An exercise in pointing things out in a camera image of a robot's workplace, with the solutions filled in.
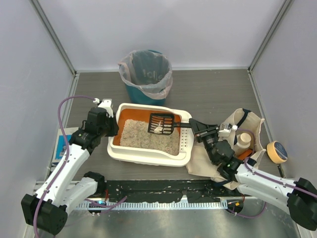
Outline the black litter scoop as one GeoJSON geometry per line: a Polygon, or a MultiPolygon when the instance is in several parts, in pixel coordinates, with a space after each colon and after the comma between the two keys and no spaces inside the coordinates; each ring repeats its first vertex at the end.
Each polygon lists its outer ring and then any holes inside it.
{"type": "Polygon", "coordinates": [[[153,124],[161,121],[163,127],[162,134],[157,135],[171,135],[175,128],[191,128],[188,122],[176,122],[174,114],[169,113],[151,113],[148,124],[148,133],[153,133],[153,124]]]}

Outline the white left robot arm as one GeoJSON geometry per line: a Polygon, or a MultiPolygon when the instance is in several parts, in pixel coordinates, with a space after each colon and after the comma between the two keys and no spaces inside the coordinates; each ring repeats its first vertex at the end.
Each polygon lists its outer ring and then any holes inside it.
{"type": "Polygon", "coordinates": [[[101,195],[106,189],[105,177],[87,172],[73,188],[68,185],[102,137],[118,133],[115,114],[110,106],[91,108],[81,128],[74,132],[69,148],[55,170],[34,195],[26,194],[21,201],[27,224],[52,235],[65,226],[68,215],[86,198],[101,195]]]}

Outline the white orange litter box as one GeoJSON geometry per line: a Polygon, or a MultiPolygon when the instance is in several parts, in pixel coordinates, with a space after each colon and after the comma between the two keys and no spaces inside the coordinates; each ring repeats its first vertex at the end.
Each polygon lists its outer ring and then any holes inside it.
{"type": "Polygon", "coordinates": [[[125,147],[120,145],[121,134],[125,121],[128,119],[149,122],[150,113],[173,113],[175,120],[188,122],[191,114],[184,110],[171,109],[162,106],[140,105],[122,103],[118,107],[116,120],[119,126],[118,135],[108,139],[107,152],[116,160],[133,162],[143,165],[182,167],[191,159],[191,152],[194,144],[194,135],[189,128],[179,128],[179,153],[170,155],[166,152],[154,150],[125,147]]]}

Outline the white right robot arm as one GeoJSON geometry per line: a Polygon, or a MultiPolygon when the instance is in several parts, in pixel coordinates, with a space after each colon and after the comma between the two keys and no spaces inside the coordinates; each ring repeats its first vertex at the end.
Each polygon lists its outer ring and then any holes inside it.
{"type": "Polygon", "coordinates": [[[238,182],[240,193],[274,205],[310,231],[317,229],[317,189],[310,181],[279,178],[260,171],[254,167],[255,160],[237,159],[229,143],[217,138],[220,135],[218,125],[195,119],[189,119],[189,124],[197,141],[204,145],[207,162],[216,165],[226,181],[238,182]]]}

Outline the litter clump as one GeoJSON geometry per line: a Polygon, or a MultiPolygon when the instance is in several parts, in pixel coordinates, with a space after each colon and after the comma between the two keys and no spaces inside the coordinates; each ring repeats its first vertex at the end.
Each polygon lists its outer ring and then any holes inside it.
{"type": "Polygon", "coordinates": [[[152,129],[153,133],[155,134],[162,134],[163,131],[163,127],[161,126],[161,121],[159,121],[158,123],[154,123],[153,124],[153,129],[152,129]]]}

